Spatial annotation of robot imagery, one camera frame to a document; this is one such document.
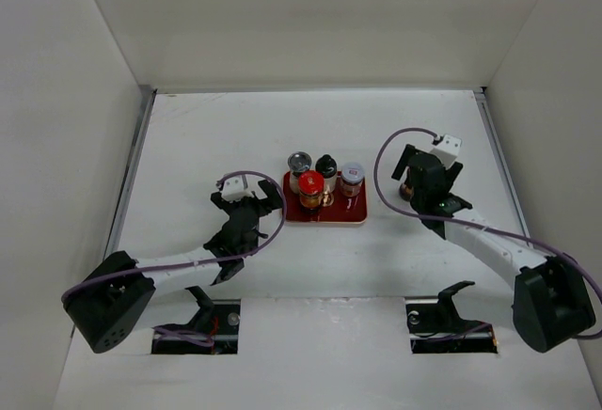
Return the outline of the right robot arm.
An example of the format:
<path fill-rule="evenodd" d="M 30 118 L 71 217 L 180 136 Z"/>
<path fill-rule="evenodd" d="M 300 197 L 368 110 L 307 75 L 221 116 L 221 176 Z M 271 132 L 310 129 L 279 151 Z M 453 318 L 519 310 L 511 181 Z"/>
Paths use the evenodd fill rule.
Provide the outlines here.
<path fill-rule="evenodd" d="M 485 224 L 471 203 L 452 193 L 463 166 L 445 166 L 434 151 L 406 145 L 392 172 L 421 223 L 500 276 L 513 290 L 515 331 L 539 353 L 585 339 L 596 323 L 585 271 L 566 254 Z"/>

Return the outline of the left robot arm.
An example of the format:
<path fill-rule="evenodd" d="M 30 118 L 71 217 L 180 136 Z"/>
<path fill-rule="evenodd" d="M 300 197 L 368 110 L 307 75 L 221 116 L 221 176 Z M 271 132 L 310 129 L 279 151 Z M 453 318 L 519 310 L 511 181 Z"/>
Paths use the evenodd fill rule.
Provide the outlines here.
<path fill-rule="evenodd" d="M 232 279 L 247 258 L 272 243 L 276 236 L 261 232 L 260 221 L 287 210 L 278 183 L 257 173 L 263 193 L 258 197 L 248 189 L 247 175 L 233 172 L 218 181 L 211 201 L 228 219 L 202 247 L 159 259 L 134 259 L 124 250 L 116 251 L 63 293 L 64 310 L 94 353 L 108 352 L 146 327 L 159 339 L 178 339 L 207 350 L 214 347 L 219 322 L 204 287 Z M 150 322 L 145 312 L 152 300 L 178 291 L 188 291 L 196 300 L 181 307 L 180 323 Z"/>

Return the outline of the red-capped sauce bottle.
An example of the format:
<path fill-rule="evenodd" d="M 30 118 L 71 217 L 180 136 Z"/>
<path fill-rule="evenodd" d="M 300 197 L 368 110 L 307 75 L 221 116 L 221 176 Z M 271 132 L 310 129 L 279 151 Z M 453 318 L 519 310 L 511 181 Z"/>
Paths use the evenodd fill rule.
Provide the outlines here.
<path fill-rule="evenodd" d="M 301 206 L 310 212 L 317 212 L 323 204 L 325 191 L 324 177 L 314 170 L 301 174 L 297 181 Z"/>
<path fill-rule="evenodd" d="M 411 180 L 408 175 L 405 176 L 404 181 L 399 187 L 399 195 L 401 199 L 406 202 L 410 202 L 414 195 L 414 189 L 411 185 Z"/>

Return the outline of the clear-lid grinder bottle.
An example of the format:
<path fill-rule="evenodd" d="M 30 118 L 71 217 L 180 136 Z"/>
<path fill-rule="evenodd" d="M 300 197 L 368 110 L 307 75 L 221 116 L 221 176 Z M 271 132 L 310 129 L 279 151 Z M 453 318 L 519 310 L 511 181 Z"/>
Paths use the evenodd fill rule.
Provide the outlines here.
<path fill-rule="evenodd" d="M 287 161 L 290 175 L 289 186 L 293 193 L 299 192 L 298 180 L 300 176 L 311 169 L 312 160 L 308 153 L 296 151 L 292 153 Z"/>

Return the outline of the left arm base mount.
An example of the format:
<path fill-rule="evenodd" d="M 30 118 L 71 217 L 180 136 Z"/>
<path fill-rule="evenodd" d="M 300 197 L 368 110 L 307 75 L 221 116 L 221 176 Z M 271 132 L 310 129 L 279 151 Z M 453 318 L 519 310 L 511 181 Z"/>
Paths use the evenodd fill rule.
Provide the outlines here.
<path fill-rule="evenodd" d="M 153 327 L 152 355 L 236 355 L 241 322 L 240 300 L 213 300 L 201 287 L 186 291 L 196 311 L 186 323 Z"/>

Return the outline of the white-capped spice jar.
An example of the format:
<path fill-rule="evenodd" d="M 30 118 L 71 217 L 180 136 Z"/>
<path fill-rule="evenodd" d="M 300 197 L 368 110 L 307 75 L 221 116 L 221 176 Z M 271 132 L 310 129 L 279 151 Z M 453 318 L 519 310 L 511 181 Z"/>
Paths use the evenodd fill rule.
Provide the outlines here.
<path fill-rule="evenodd" d="M 357 162 L 345 163 L 341 168 L 340 190 L 345 197 L 356 197 L 365 181 L 365 170 Z"/>

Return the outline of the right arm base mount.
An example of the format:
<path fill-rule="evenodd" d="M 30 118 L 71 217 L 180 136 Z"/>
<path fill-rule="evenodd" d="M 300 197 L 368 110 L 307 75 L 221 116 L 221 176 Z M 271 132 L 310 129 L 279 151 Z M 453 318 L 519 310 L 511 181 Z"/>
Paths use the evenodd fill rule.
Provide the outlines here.
<path fill-rule="evenodd" d="M 410 350 L 414 355 L 497 354 L 493 325 L 460 316 L 453 297 L 474 286 L 463 280 L 431 296 L 404 299 Z"/>

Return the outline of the black-capped white bottle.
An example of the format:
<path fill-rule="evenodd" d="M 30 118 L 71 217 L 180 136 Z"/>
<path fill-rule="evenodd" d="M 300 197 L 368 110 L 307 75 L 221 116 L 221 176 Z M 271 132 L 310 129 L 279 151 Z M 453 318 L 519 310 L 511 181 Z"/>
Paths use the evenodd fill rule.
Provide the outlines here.
<path fill-rule="evenodd" d="M 338 165 L 335 159 L 329 154 L 323 155 L 316 161 L 315 171 L 323 177 L 325 191 L 332 193 L 336 189 L 338 179 Z"/>

